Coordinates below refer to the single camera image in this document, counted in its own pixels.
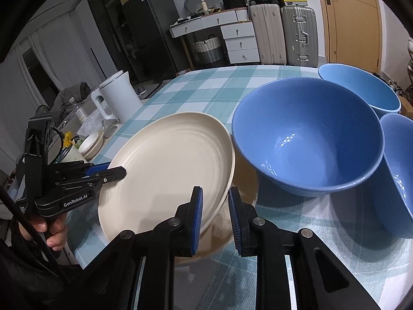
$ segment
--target curtain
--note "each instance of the curtain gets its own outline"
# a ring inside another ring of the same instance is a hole
[[[53,82],[53,78],[59,81],[61,86],[56,86],[60,90],[79,82],[87,82],[93,89],[102,80],[88,57],[72,18],[73,11],[70,11],[41,26],[29,36],[30,45]]]
[[[36,55],[39,63],[45,69],[47,75],[50,77],[52,82],[55,84],[59,91],[63,91],[65,88],[61,84],[60,80],[54,75],[52,68],[50,67],[46,57],[43,54],[43,51],[40,47],[40,43],[37,40],[37,37],[34,34],[30,34],[28,37],[28,41],[30,43],[31,49],[33,50],[34,54]]]
[[[17,46],[0,64],[0,169],[8,175],[23,153],[27,122],[41,104],[45,101]]]

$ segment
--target black cable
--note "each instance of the black cable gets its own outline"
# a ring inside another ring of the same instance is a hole
[[[43,241],[42,237],[37,233],[36,229],[33,227],[31,223],[25,218],[23,213],[21,213],[20,209],[15,205],[13,200],[9,197],[8,193],[0,186],[0,200],[3,202],[5,207],[9,209],[9,211],[13,214],[13,216],[17,219],[17,221],[24,227],[27,233],[33,238],[36,242],[37,246],[39,246],[40,250],[44,253],[47,260],[50,263],[50,268],[54,272],[54,274],[61,279],[61,282],[64,286],[69,284],[69,280],[67,276],[61,269],[61,266],[57,263],[56,259],[53,257],[52,253],[50,252],[51,249],[46,245]]]
[[[56,157],[55,157],[55,158],[53,159],[53,161],[51,162],[51,164],[55,163],[56,160],[59,158],[60,153],[61,153],[61,151],[63,150],[63,144],[64,144],[64,142],[65,142],[65,139],[64,139],[64,137],[62,136],[63,134],[61,133],[61,131],[58,130],[57,128],[55,128],[55,127],[52,127],[52,129],[53,129],[53,130],[58,134],[58,136],[60,137],[60,150],[59,150],[59,152],[57,153]]]

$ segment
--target human hand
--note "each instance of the human hand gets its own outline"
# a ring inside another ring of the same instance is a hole
[[[52,234],[50,238],[46,240],[46,243],[54,251],[62,249],[67,240],[67,226],[66,226],[67,213],[59,215],[56,219],[52,220],[49,225],[49,232]],[[39,215],[34,215],[29,220],[36,231],[44,233],[47,230],[46,221]],[[31,240],[32,237],[19,223],[20,233],[26,240]]]

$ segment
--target black refrigerator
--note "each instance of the black refrigerator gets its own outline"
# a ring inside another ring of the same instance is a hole
[[[173,0],[129,0],[123,12],[139,47],[137,54],[154,82],[175,78],[189,68],[180,40],[169,32],[179,18]]]

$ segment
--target blue bowl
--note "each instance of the blue bowl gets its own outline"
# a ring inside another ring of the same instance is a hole
[[[385,156],[366,185],[381,223],[400,238],[413,238],[413,121],[398,114],[380,120]]]
[[[384,81],[371,73],[343,64],[326,64],[319,68],[321,78],[353,91],[374,109],[379,118],[387,113],[398,113],[399,97]]]
[[[284,190],[316,197],[354,187],[384,152],[377,115],[348,89],[318,78],[290,78],[248,94],[232,120],[236,146]]]

